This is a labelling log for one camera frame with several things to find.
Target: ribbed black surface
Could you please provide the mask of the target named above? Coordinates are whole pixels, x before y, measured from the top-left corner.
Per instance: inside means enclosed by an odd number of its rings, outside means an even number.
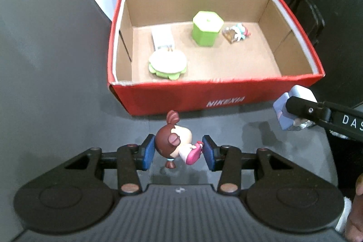
[[[16,242],[326,242],[344,241],[335,230],[293,235],[272,230],[252,218],[235,197],[210,185],[150,185],[124,197],[113,213],[94,227],[66,236],[25,231]]]

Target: doll face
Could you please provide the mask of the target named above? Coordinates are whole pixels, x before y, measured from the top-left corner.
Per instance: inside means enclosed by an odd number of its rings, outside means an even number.
[[[179,155],[179,149],[183,145],[191,144],[192,142],[192,132],[185,127],[175,125],[175,128],[171,130],[172,133],[176,133],[180,137],[180,144],[177,146],[175,151],[173,151],[170,156],[176,158]]]

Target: blue gripper pad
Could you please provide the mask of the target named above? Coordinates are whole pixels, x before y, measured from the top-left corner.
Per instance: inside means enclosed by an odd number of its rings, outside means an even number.
[[[203,136],[203,155],[206,160],[206,164],[208,165],[208,169],[210,171],[215,171],[216,161],[214,159],[213,148],[211,144],[207,141],[206,137]]]
[[[150,142],[147,144],[147,146],[145,148],[145,156],[144,156],[144,160],[142,161],[143,170],[147,171],[150,168],[150,165],[154,158],[154,154],[155,154],[155,136],[152,135]]]

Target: hair bun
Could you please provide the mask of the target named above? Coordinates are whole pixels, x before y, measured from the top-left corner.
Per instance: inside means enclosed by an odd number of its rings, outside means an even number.
[[[166,115],[166,123],[177,124],[179,122],[179,114],[174,110],[170,110]]]

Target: triangular cutout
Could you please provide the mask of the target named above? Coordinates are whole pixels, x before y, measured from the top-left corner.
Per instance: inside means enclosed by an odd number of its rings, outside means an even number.
[[[274,156],[270,157],[270,165],[271,165],[271,168],[274,171],[280,171],[280,170],[284,170],[284,169],[292,169],[291,166],[289,166],[288,164],[282,162],[281,160],[277,159]]]
[[[71,163],[70,165],[66,166],[66,169],[86,169],[88,166],[88,163],[90,162],[90,159],[87,155],[82,156],[75,162]]]

